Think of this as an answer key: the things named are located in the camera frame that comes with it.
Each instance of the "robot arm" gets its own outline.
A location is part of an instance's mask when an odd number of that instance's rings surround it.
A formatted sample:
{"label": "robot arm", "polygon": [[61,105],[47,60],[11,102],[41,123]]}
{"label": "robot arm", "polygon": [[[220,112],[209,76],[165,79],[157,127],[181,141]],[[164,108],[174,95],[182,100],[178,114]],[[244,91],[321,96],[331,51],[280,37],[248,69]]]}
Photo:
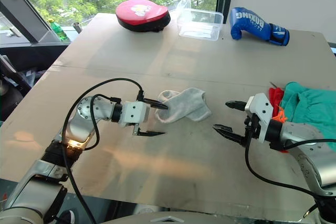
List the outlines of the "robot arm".
{"label": "robot arm", "polygon": [[[77,161],[95,134],[90,113],[91,105],[96,123],[105,120],[116,122],[121,127],[131,125],[134,127],[133,135],[163,134],[153,131],[141,132],[139,124],[147,120],[150,107],[168,109],[167,106],[149,99],[124,104],[121,104],[119,98],[109,100],[94,95],[83,98],[77,104],[76,112],[66,128],[66,155],[69,167]],[[67,193],[67,189],[60,182],[65,182],[67,179],[60,130],[42,158],[34,162],[8,198],[5,211],[0,214],[0,222],[22,224],[51,222]]]}
{"label": "robot arm", "polygon": [[[305,123],[285,122],[271,118],[273,107],[265,94],[256,94],[248,102],[232,101],[227,106],[245,111],[245,136],[233,133],[232,128],[215,124],[213,128],[223,137],[246,146],[251,138],[260,143],[269,142],[273,150],[287,150],[301,167],[307,185],[314,195],[323,223],[336,223],[336,152],[323,139],[321,132]],[[288,145],[306,140],[317,140],[288,148]]]}

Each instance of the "wooden tabletop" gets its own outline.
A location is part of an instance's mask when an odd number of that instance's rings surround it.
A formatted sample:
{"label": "wooden tabletop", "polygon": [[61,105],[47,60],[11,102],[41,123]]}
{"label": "wooden tabletop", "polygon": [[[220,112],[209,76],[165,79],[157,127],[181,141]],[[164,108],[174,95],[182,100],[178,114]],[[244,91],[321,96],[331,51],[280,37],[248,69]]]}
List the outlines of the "wooden tabletop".
{"label": "wooden tabletop", "polygon": [[[224,25],[218,41],[182,38],[172,20],[160,33],[138,34],[122,28],[114,15],[98,14],[0,128],[0,177],[19,181],[42,156],[74,100],[98,82],[131,78],[152,99],[162,90],[196,87],[206,92],[213,113],[204,121],[183,118],[161,124],[152,110],[141,128],[166,132],[156,137],[133,136],[130,127],[100,122],[99,146],[83,153],[73,167],[81,192],[194,211],[299,220],[312,198],[256,179],[245,165],[244,149],[212,125],[232,126],[243,134],[245,113],[224,103],[267,93],[270,81],[280,87],[299,81],[336,89],[334,55],[319,33],[291,30],[288,46],[279,47],[247,34],[235,41],[228,32]],[[137,89],[119,82],[93,93],[98,92],[133,101]],[[289,154],[253,141],[250,156],[252,167],[265,177],[307,187]]]}

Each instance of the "boxing glove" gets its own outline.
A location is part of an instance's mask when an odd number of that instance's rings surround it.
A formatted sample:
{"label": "boxing glove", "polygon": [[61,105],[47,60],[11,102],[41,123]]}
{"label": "boxing glove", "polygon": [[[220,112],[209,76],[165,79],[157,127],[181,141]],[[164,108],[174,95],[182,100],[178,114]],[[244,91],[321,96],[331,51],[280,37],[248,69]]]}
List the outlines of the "boxing glove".
{"label": "boxing glove", "polygon": [[241,39],[241,30],[245,30],[276,45],[286,46],[289,41],[288,30],[272,23],[266,23],[257,14],[243,7],[232,8],[230,25],[232,39]]}

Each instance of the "plastic food container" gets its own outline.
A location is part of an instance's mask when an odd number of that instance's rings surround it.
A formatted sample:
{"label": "plastic food container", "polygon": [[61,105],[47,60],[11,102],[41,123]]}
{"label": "plastic food container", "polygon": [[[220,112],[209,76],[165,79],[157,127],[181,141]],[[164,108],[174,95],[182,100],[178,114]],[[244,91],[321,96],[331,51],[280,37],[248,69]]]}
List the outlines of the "plastic food container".
{"label": "plastic food container", "polygon": [[223,20],[222,13],[186,8],[177,18],[178,35],[196,39],[218,40]]}

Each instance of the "teal towel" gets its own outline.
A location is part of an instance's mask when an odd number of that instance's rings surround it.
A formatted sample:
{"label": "teal towel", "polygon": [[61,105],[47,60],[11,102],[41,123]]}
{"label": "teal towel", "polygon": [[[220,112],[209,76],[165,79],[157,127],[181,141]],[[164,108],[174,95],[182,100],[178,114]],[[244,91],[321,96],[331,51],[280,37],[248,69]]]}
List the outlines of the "teal towel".
{"label": "teal towel", "polygon": [[[336,91],[308,89],[297,82],[286,85],[281,101],[288,121],[308,123],[324,138],[336,139]],[[336,151],[336,143],[328,143]]]}

